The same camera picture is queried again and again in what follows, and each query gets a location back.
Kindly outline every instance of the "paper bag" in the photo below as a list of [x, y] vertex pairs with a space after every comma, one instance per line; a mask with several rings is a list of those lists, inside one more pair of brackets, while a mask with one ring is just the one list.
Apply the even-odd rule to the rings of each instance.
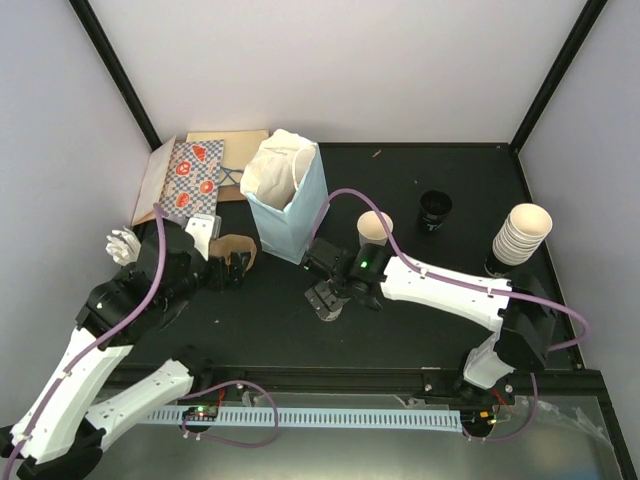
[[299, 264], [328, 197], [318, 144], [276, 130], [245, 168], [240, 190], [249, 200], [262, 249]]

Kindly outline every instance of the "checkered pattern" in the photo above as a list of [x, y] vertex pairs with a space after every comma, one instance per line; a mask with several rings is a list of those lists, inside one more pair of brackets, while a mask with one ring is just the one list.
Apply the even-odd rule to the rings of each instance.
[[162, 207], [185, 217], [215, 215], [223, 152], [224, 140], [176, 144], [160, 196]]

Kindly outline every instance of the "gray floor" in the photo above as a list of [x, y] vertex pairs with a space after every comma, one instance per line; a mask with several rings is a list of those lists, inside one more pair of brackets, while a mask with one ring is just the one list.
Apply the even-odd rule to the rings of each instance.
[[[107, 452], [91, 480], [216, 479], [619, 479], [613, 450], [593, 399], [556, 401], [565, 415], [542, 412], [523, 437], [504, 444], [468, 442], [461, 435], [416, 431], [282, 429], [257, 450], [185, 440], [177, 427], [137, 426]], [[590, 421], [576, 422], [575, 407]], [[496, 436], [517, 428], [501, 424]], [[216, 429], [257, 441], [258, 429]]]

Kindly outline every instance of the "black tabletop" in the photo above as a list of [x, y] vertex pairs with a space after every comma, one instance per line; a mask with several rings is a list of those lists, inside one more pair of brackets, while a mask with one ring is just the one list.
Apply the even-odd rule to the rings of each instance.
[[[408, 255], [472, 275], [483, 262], [510, 209], [526, 201], [518, 166], [505, 148], [322, 146], [329, 191], [351, 187], [367, 194], [394, 222]], [[435, 234], [418, 233], [418, 199], [438, 189], [453, 211]], [[319, 236], [357, 251], [356, 221], [367, 206], [341, 196]], [[247, 202], [218, 205], [222, 234], [259, 237]], [[554, 279], [538, 251], [519, 270], [535, 275], [553, 298]], [[216, 365], [247, 367], [458, 368], [489, 332], [455, 315], [407, 302], [384, 301], [375, 312], [349, 302], [333, 322], [321, 321], [304, 297], [314, 277], [301, 267], [258, 253], [238, 291], [199, 292], [180, 317], [147, 335], [124, 365], [157, 366], [185, 344], [199, 347]], [[558, 322], [555, 337], [567, 332]], [[554, 352], [550, 368], [571, 368]]]

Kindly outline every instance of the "gray wall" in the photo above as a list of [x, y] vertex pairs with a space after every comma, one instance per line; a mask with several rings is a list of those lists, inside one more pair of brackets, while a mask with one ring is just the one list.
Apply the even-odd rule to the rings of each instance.
[[550, 249], [569, 305], [593, 325], [632, 455], [640, 452], [640, 2], [610, 0], [522, 158], [554, 218]]
[[164, 140], [507, 142], [585, 0], [91, 3]]
[[51, 375], [149, 147], [64, 0], [0, 2], [0, 425]]

